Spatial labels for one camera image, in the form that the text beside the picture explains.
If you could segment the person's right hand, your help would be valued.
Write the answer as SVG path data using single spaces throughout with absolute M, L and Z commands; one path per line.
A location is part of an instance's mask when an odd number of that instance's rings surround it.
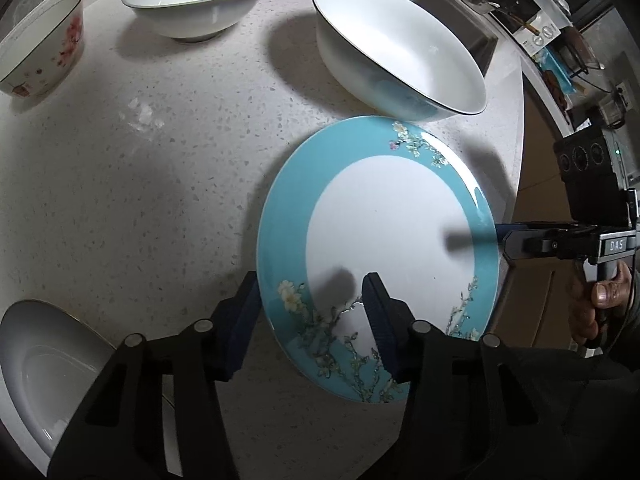
M 576 344 L 584 346 L 605 332 L 605 325 L 597 321 L 599 312 L 612 312 L 610 318 L 621 316 L 629 309 L 634 278 L 624 260 L 617 261 L 614 278 L 600 282 L 587 282 L 581 264 L 575 264 L 568 294 L 568 325 Z

